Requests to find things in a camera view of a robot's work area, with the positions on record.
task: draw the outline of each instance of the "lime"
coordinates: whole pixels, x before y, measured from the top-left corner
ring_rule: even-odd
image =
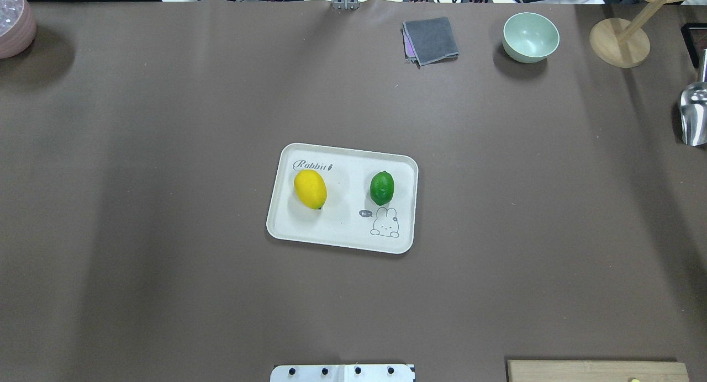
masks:
[[[386,171],[377,173],[371,179],[371,199],[374,203],[378,205],[390,203],[394,191],[393,177]]]
[[[300,171],[295,176],[295,193],[311,209],[321,209],[326,201],[326,185],[321,175],[311,169]]]

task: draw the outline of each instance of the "pink bowl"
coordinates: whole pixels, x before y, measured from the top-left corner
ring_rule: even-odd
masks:
[[[0,59],[15,56],[30,46],[37,35],[37,22],[27,0],[22,0],[22,13],[7,33],[0,35]]]

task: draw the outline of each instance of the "tray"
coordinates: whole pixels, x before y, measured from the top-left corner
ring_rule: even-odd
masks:
[[[320,173],[326,203],[310,209],[297,198],[294,180],[303,169]],[[371,179],[388,171],[395,181],[390,203],[369,196]],[[267,231],[304,243],[401,254],[412,246],[417,202],[417,163],[408,156],[292,143],[280,154]]]

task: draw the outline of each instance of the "wooden stand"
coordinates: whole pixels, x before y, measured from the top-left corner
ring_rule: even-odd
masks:
[[[604,19],[594,25],[589,33],[589,43],[602,60],[616,67],[636,67],[651,52],[651,41],[646,32],[641,30],[657,10],[667,2],[683,0],[644,0],[646,8],[629,22],[621,18]]]

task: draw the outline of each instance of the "wooden board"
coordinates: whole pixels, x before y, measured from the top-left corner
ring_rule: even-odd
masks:
[[[689,382],[678,362],[508,360],[508,382]]]

